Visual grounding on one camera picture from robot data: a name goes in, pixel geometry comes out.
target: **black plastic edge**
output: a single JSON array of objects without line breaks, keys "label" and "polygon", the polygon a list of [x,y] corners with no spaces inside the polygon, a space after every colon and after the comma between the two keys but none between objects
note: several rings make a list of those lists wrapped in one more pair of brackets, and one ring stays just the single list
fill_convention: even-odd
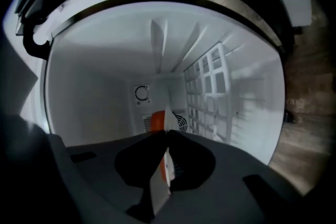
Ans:
[{"label": "black plastic edge", "polygon": [[255,201],[271,223],[284,223],[293,211],[291,205],[283,199],[260,175],[249,175],[243,182]]},{"label": "black plastic edge", "polygon": [[84,162],[84,161],[87,161],[88,159],[92,159],[92,158],[95,158],[95,157],[97,157],[97,155],[96,155],[96,153],[94,153],[92,151],[70,155],[70,159],[72,160],[73,163]]},{"label": "black plastic edge", "polygon": [[48,60],[50,54],[50,45],[47,41],[43,45],[38,45],[34,42],[34,27],[42,24],[44,21],[38,18],[30,18],[26,20],[23,28],[23,46],[31,56]]}]

